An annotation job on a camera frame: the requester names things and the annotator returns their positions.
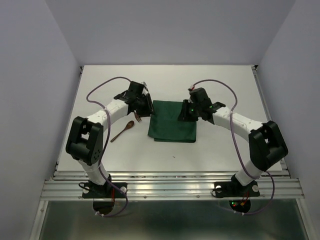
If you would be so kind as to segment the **brown wooden spoon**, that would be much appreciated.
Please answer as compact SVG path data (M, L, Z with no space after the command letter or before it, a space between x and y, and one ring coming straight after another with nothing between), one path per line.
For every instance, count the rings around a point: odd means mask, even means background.
M115 137L113 137L110 142L113 143L121 134L123 134L125 131L131 129L133 126L135 125L135 122L133 120L129 121L126 126L124 127L124 129L119 132Z

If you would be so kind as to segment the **dark green cloth napkin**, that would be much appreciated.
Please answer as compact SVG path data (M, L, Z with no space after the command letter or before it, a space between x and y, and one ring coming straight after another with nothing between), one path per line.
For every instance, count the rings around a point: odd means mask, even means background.
M156 142L195 143L197 123L178 120L182 106L178 101L154 100L147 135Z

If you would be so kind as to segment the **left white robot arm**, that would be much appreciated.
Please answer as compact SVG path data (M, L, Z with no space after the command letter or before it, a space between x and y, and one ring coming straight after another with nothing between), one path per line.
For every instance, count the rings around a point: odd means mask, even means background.
M111 193L109 173L102 164L104 132L119 119L135 113L150 117L154 113L151 95L145 82L131 81L127 90L117 94L108 105L99 103L101 110L87 117L77 116L71 124L65 151L78 161L87 173L94 191L100 197Z

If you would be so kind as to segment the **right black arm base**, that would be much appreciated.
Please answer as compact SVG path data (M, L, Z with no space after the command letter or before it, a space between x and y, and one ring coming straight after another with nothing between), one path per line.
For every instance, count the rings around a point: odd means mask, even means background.
M236 179L235 175L230 180L216 181L213 183L214 187L211 190L211 195L215 198L237 198L249 194L250 197L259 197L260 191L258 183L253 180L248 185L243 186Z

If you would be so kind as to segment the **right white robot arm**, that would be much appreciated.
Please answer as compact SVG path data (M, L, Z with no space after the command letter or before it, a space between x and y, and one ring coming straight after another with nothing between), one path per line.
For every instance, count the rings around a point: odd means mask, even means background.
M289 150L276 122L260 122L235 113L221 102L213 103L204 88L195 88L189 92L190 98L182 102L178 120L196 122L199 118L231 132L233 144L235 135L248 142L249 161L244 164L230 182L231 192L242 195L248 185L258 179L263 172L288 155Z

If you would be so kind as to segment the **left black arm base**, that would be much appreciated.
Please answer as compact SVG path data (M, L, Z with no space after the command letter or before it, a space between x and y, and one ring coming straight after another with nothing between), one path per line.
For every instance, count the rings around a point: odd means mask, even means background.
M91 181L80 182L78 186L82 189L84 199L124 199L125 196L114 187L105 183L97 185Z

